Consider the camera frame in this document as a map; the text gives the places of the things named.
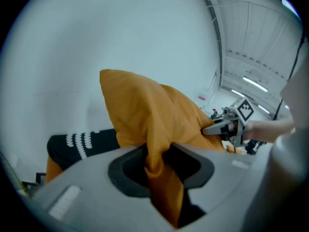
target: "ceiling light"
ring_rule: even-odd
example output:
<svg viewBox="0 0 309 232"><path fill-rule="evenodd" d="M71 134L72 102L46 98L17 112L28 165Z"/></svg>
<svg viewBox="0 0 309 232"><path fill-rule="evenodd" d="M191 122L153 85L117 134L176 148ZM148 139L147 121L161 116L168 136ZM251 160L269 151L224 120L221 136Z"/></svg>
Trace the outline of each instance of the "ceiling light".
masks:
<svg viewBox="0 0 309 232"><path fill-rule="evenodd" d="M264 107L262 107L262 106L260 106L260 105L259 105L259 108L261 108L264 112L266 112L266 113L270 114L270 112L269 112L269 111L267 111Z"/></svg>
<svg viewBox="0 0 309 232"><path fill-rule="evenodd" d="M241 93L239 93L239 92L237 92L237 91L235 91L235 90L233 90L233 89L231 89L231 91L232 91L233 93L235 93L235 94L240 95L241 97L245 97L243 94L241 94Z"/></svg>
<svg viewBox="0 0 309 232"><path fill-rule="evenodd" d="M281 2L285 7L287 7L290 11L292 11L299 18L298 13L294 9L294 6L288 0L281 0Z"/></svg>
<svg viewBox="0 0 309 232"><path fill-rule="evenodd" d="M251 84L253 84L254 86L260 88L260 89L263 90L264 92L268 92L268 89L267 89L267 88L263 87L262 85L259 85L259 84L256 83L255 81L252 81L252 80L249 79L248 77L245 77L245 76L244 76L242 79L245 80L246 82L251 83Z"/></svg>

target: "orange cloth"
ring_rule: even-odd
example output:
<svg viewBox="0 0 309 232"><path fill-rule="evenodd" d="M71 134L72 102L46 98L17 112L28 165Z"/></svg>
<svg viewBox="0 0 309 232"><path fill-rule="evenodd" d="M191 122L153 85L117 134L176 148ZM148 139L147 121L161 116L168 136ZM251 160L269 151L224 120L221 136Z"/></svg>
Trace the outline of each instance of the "orange cloth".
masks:
<svg viewBox="0 0 309 232"><path fill-rule="evenodd" d="M102 70L100 83L121 147L147 142L145 171L151 201L178 227L183 184L162 153L172 142L224 151L219 136L203 136L200 130L214 122L178 90L131 72Z"/></svg>
<svg viewBox="0 0 309 232"><path fill-rule="evenodd" d="M63 171L59 167L57 163L55 163L50 156L47 159L47 167L46 167L46 184L50 182L52 179L56 178Z"/></svg>
<svg viewBox="0 0 309 232"><path fill-rule="evenodd" d="M226 150L228 153L234 153L234 154L237 154L237 155L241 155L242 154L242 151L240 149L235 149L234 146L232 145L227 145L226 146Z"/></svg>

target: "white wall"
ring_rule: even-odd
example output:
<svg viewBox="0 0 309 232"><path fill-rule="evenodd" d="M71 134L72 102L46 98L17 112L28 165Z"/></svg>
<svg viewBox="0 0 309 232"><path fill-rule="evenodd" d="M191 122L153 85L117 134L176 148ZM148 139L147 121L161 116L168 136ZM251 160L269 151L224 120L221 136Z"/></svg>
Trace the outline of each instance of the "white wall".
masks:
<svg viewBox="0 0 309 232"><path fill-rule="evenodd" d="M210 111L210 113L213 113L212 109L216 109L218 113L222 113L222 108L226 106L230 106L235 102L240 96L234 95L231 92L228 92L223 89L219 89L215 95L212 101L210 102L207 111ZM254 114L251 117L251 120L271 120L271 117L268 116L265 112L263 112L260 108L253 106Z"/></svg>
<svg viewBox="0 0 309 232"><path fill-rule="evenodd" d="M45 172L53 134L108 129L101 69L194 99L219 67L204 0L32 0L1 58L1 142L22 180Z"/></svg>
<svg viewBox="0 0 309 232"><path fill-rule="evenodd" d="M220 83L220 75L218 74L219 70L217 70L217 73L213 76L212 82L210 87L208 88L201 88L195 95L194 103L202 109L208 116L211 116L212 110L208 111L209 103L212 101L215 93L217 92L219 88Z"/></svg>

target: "ceiling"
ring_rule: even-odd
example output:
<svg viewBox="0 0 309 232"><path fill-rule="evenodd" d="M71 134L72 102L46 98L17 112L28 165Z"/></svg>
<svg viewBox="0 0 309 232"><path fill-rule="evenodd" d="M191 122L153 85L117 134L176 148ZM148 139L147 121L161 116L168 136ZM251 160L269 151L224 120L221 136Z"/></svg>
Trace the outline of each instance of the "ceiling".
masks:
<svg viewBox="0 0 309 232"><path fill-rule="evenodd" d="M213 17L221 51L220 87L243 93L273 117L296 56L302 35L301 21L281 0L205 2ZM308 52L305 41L295 71ZM266 87L268 92L245 82L244 76ZM283 103L278 118L289 115Z"/></svg>

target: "black opening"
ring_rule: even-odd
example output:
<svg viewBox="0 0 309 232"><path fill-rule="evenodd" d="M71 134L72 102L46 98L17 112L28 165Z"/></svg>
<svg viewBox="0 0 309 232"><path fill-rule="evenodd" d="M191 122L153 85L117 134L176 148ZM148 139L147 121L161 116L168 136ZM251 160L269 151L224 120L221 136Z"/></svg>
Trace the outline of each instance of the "black opening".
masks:
<svg viewBox="0 0 309 232"><path fill-rule="evenodd" d="M172 166L182 183L201 168L201 164L197 159L174 145L171 145L169 150L163 154L163 159Z"/></svg>
<svg viewBox="0 0 309 232"><path fill-rule="evenodd" d="M148 186L147 174L144 170L144 162L147 155L148 151L147 147L145 147L125 160L122 164L122 170L126 177L144 187Z"/></svg>
<svg viewBox="0 0 309 232"><path fill-rule="evenodd" d="M185 189L183 193L183 205L178 219L178 227L181 228L183 226L186 226L189 223L201 218L205 214L206 212L203 211L200 207L191 204L188 190Z"/></svg>

